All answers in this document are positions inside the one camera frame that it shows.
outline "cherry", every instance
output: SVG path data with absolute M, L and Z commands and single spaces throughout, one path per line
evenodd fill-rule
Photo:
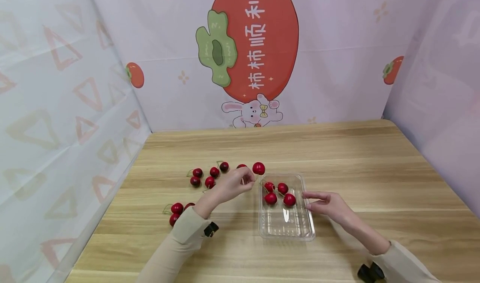
M 228 162 L 224 161 L 220 163 L 220 170 L 225 173 L 228 170 Z
M 183 205 L 181 203 L 175 203 L 172 205 L 172 207 L 170 208 L 170 210 L 173 212 L 173 213 L 176 213 L 176 214 L 181 214 L 183 212 Z
M 210 175 L 213 177 L 213 178 L 217 178 L 218 175 L 220 175 L 220 171 L 216 168 L 216 167 L 212 167 L 210 169 Z
M 286 195 L 288 192 L 288 186 L 283 182 L 278 183 L 277 189 L 282 195 Z
M 195 177 L 198 177 L 198 178 L 202 178 L 203 176 L 203 171 L 202 169 L 198 168 L 198 169 L 194 169 L 192 174 L 195 176 Z
M 297 202 L 297 199 L 295 199 L 295 196 L 292 194 L 286 194 L 285 197 L 283 198 L 283 203 L 287 207 L 292 207 L 293 205 L 295 205 L 296 202 Z
M 268 205 L 274 205 L 277 203 L 277 196 L 273 192 L 269 192 L 265 197 L 265 202 L 267 202 Z
M 272 183 L 272 182 L 267 182 L 265 183 L 265 189 L 268 191 L 268 192 L 273 192 L 275 190 L 275 185 Z
M 187 210 L 187 208 L 190 206 L 195 206 L 195 203 L 190 202 L 189 204 L 185 205 L 185 210 Z
M 197 186 L 200 186 L 200 184 L 202 184 L 202 182 L 200 182 L 200 178 L 196 177 L 196 176 L 193 176 L 190 178 L 190 184 L 197 187 Z
M 205 179 L 205 186 L 207 186 L 208 189 L 212 189 L 213 186 L 215 186 L 215 179 L 210 176 Z
M 180 217 L 180 214 L 177 214 L 177 213 L 174 213 L 170 216 L 170 226 L 173 227 L 173 225 L 177 222 L 177 220 L 179 219 Z
M 265 166 L 261 162 L 255 162 L 252 167 L 252 172 L 257 175 L 265 174 Z

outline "wood grain surface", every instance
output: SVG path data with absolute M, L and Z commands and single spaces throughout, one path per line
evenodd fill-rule
M 202 195 L 187 171 L 208 172 L 217 160 L 302 173 L 308 190 L 340 193 L 443 282 L 480 282 L 479 220 L 392 122 L 374 120 L 152 134 L 67 283 L 135 282 L 171 230 L 164 207 Z M 366 259 L 356 240 L 321 216 L 312 242 L 263 239 L 257 197 L 254 188 L 214 211 L 220 230 L 177 282 L 360 282 Z

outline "clear plastic tray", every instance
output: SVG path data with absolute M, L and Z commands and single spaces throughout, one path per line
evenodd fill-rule
M 268 205 L 263 199 L 268 192 L 263 185 L 272 182 L 275 185 L 277 203 Z M 283 204 L 283 196 L 277 191 L 278 183 L 288 185 L 288 192 L 297 199 L 294 207 Z M 259 184 L 258 230 L 263 238 L 286 238 L 299 241 L 312 241 L 315 238 L 312 213 L 305 209 L 308 200 L 301 194 L 305 191 L 305 181 L 300 174 L 274 173 L 264 174 Z

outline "pink fabric wall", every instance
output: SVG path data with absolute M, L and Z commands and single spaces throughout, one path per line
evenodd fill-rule
M 384 116 L 480 216 L 480 0 L 431 0 Z

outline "triangle pattern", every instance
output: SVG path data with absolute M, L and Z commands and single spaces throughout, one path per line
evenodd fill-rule
M 53 268 L 57 268 L 60 264 L 60 260 L 57 256 L 54 246 L 58 245 L 72 245 L 77 239 L 76 238 L 61 238 L 61 239 L 50 239 L 44 241 L 40 244 L 40 249 L 47 258 L 48 262 Z
M 127 123 L 129 123 L 133 128 L 140 129 L 140 115 L 138 110 L 134 110 L 132 114 L 127 118 Z
M 87 84 L 90 85 L 90 88 L 93 91 L 95 101 L 85 96 L 85 94 L 83 94 L 81 91 L 81 89 L 84 88 Z M 93 77 L 87 78 L 87 80 L 83 81 L 81 84 L 73 88 L 73 93 L 76 94 L 76 96 L 79 97 L 83 103 L 90 106 L 96 112 L 101 112 L 103 110 L 102 100 L 100 98 L 100 94 L 98 93 L 97 84 L 95 83 L 95 79 Z
M 119 163 L 119 156 L 117 153 L 117 147 L 113 143 L 113 140 L 109 139 L 105 141 L 102 147 L 97 151 L 97 157 L 106 163 L 117 164 Z
M 6 264 L 0 264 L 0 282 L 1 283 L 16 283 L 12 276 L 12 270 Z
M 38 121 L 44 122 L 51 140 L 43 140 L 25 134 L 25 132 L 37 124 Z M 6 128 L 5 132 L 17 141 L 25 142 L 27 144 L 36 144 L 46 150 L 55 150 L 60 147 L 60 140 L 53 131 L 52 120 L 50 114 L 46 110 L 35 110 L 35 112 L 16 120 Z
M 110 34 L 108 34 L 107 29 L 105 29 L 105 26 L 100 20 L 97 20 L 97 34 L 98 38 L 100 39 L 100 47 L 102 49 L 107 49 L 108 47 L 113 46 L 112 38 L 110 37 Z
M 100 204 L 105 201 L 105 199 L 108 197 L 108 195 L 110 195 L 110 192 L 115 187 L 115 184 L 117 184 L 117 183 L 110 180 L 110 179 L 107 179 L 103 176 L 95 176 L 94 178 L 92 178 L 93 190 L 94 190 L 95 195 L 97 196 L 97 199 L 100 202 Z M 105 195 L 102 194 L 100 185 L 109 185 L 110 186 L 110 188 L 108 189 L 108 192 Z
M 79 61 L 83 58 L 82 54 L 80 54 L 74 47 L 72 47 L 66 40 L 64 40 L 61 36 L 54 33 L 50 28 L 43 27 L 43 33 L 47 38 L 48 46 L 50 46 L 50 53 L 53 56 L 53 61 L 57 66 L 57 70 L 63 71 L 72 63 Z M 76 58 L 70 57 L 63 61 L 60 61 L 59 53 L 57 52 L 57 45 L 55 44 L 55 40 L 59 41 L 63 46 L 67 47 L 73 54 L 75 54 Z
M 75 117 L 75 121 L 77 122 L 76 130 L 79 144 L 84 144 L 86 141 L 88 141 L 89 138 L 91 138 L 95 131 L 97 131 L 99 128 L 99 126 L 96 125 L 94 122 L 82 117 Z M 82 132 L 82 123 L 88 125 L 91 129 Z
M 112 100 L 113 106 L 125 101 L 125 99 L 127 98 L 127 94 L 114 84 L 109 83 L 108 90 L 110 90 L 110 98 Z
M 30 57 L 31 50 L 28 49 L 28 40 L 25 31 L 20 26 L 18 20 L 11 11 L 0 11 L 0 22 L 8 22 L 15 35 L 16 44 L 10 42 L 5 37 L 0 35 L 0 44 L 2 44 L 7 50 L 12 52 L 20 52 L 24 56 Z
M 17 85 L 16 83 L 13 83 L 12 81 L 10 81 L 10 79 L 8 79 L 7 76 L 5 76 L 4 74 L 2 74 L 2 72 L 0 72 L 0 94 L 3 94 L 6 91 L 9 91 L 10 89 L 14 88 L 16 85 Z
M 67 21 L 76 31 L 79 33 L 85 33 L 83 28 L 82 9 L 79 5 L 73 3 L 57 4 L 55 5 L 57 12 Z M 78 22 L 76 22 L 71 16 L 76 16 Z
M 65 219 L 74 218 L 77 216 L 77 200 L 75 198 L 75 191 L 73 186 L 67 189 L 55 201 L 53 206 L 45 213 L 45 220 L 47 219 Z
M 130 79 L 128 78 L 128 74 L 125 71 L 125 67 L 121 64 L 121 62 L 117 62 L 113 66 L 111 66 L 110 71 L 118 75 L 123 81 L 125 81 L 125 83 L 130 84 Z
M 15 197 L 20 201 L 30 198 L 47 181 L 44 173 L 36 173 L 28 169 L 6 169 L 3 171 L 3 175 L 10 188 L 15 191 Z M 23 184 L 19 176 L 28 176 L 28 182 Z
M 125 150 L 127 151 L 127 154 L 130 157 L 130 160 L 132 160 L 135 154 L 142 148 L 143 144 L 137 141 L 133 141 L 127 137 L 124 137 L 123 146 L 125 147 Z

